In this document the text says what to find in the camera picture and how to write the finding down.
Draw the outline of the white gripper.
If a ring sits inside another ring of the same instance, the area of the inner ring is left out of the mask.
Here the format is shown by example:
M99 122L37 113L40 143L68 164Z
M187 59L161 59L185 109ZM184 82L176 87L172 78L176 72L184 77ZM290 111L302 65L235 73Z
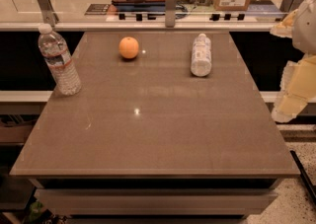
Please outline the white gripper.
M285 123L296 118L316 97L316 0L304 0L274 25L270 34L292 38L293 46L305 54L298 62L288 61L283 69L272 118Z

